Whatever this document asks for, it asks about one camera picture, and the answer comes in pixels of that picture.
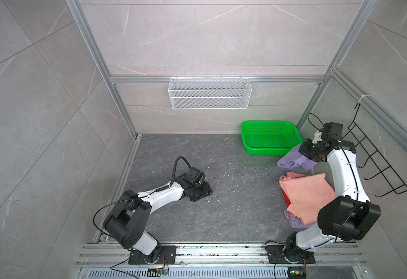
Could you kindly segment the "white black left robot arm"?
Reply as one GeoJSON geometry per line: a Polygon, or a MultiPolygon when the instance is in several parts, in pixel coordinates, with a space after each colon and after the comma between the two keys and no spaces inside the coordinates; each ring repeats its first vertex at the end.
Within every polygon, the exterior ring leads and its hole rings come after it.
{"type": "Polygon", "coordinates": [[[104,230],[124,249],[135,250],[147,263],[155,263],[161,256],[161,243],[145,228],[156,210],[181,199],[199,201],[213,194],[209,183],[197,183],[176,178],[164,186],[145,192],[125,191],[103,222],[104,230]]]}

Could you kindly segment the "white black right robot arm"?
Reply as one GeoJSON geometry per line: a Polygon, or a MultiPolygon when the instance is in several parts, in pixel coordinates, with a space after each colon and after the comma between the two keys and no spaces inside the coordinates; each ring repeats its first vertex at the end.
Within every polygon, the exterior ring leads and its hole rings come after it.
{"type": "Polygon", "coordinates": [[[351,142],[339,137],[307,139],[299,151],[315,162],[329,164],[335,188],[335,198],[320,209],[316,224],[292,233],[283,249],[282,258],[289,263],[312,263],[317,248],[363,239],[381,216],[381,209],[371,203],[361,184],[351,142]]]}

